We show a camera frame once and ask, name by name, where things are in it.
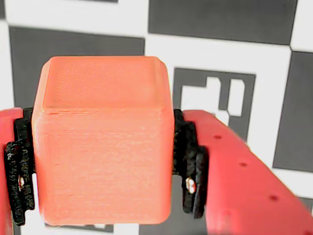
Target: metal screw head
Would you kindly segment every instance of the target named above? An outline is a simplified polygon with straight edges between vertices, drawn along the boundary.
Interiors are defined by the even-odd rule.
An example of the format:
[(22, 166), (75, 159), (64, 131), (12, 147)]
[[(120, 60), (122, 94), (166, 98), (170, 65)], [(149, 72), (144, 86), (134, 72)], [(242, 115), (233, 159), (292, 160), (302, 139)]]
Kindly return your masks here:
[(196, 191), (196, 183), (190, 177), (186, 179), (186, 188), (190, 194), (193, 194)]
[(22, 190), (24, 184), (25, 184), (24, 178), (19, 176), (19, 191)]

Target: black square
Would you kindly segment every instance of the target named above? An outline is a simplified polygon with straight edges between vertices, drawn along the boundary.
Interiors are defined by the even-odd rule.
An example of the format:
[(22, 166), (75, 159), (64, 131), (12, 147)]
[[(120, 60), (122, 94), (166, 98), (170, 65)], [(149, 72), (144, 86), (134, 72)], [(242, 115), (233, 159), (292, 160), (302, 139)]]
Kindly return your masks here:
[(4, 0), (0, 0), (0, 19), (4, 18)]
[(289, 44), (296, 0), (150, 0), (149, 32)]
[(313, 54), (292, 53), (273, 164), (276, 168), (313, 172), (312, 65)]
[(41, 68), (57, 55), (143, 55), (144, 39), (10, 28), (15, 106), (32, 107)]

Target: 3d-printed cube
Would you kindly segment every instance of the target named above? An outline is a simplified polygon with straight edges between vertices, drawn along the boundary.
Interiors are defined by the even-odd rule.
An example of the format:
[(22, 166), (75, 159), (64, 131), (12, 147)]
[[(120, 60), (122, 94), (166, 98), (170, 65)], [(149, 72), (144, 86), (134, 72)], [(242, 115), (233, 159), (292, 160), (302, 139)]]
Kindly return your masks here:
[(32, 117), (39, 208), (50, 225), (164, 221), (174, 116), (154, 57), (53, 57)]

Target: checkerboard pattern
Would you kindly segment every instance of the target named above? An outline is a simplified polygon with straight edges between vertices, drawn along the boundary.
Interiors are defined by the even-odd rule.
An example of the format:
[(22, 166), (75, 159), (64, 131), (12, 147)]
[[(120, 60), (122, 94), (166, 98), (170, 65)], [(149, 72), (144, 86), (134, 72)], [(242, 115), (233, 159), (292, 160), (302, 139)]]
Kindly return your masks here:
[[(168, 68), (174, 106), (214, 113), (312, 211), (312, 9), (312, 0), (0, 0), (0, 109), (33, 105), (52, 56), (157, 56)], [(182, 212), (176, 176), (172, 202), (160, 225), (49, 229), (206, 234), (204, 219)], [(43, 227), (32, 211), (15, 234)]]

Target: red gripper arm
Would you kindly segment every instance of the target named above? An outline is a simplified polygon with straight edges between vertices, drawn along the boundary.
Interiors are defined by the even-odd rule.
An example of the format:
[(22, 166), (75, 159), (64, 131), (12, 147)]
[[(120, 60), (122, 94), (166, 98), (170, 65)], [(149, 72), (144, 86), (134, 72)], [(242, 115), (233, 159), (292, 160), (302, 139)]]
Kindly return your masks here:
[(0, 111), (0, 235), (12, 235), (12, 219), (6, 186), (3, 151), (4, 146), (14, 141), (13, 122), (23, 117), (23, 109), (14, 108)]
[(313, 235), (305, 206), (235, 133), (204, 111), (185, 111), (184, 118), (209, 151), (209, 234)]

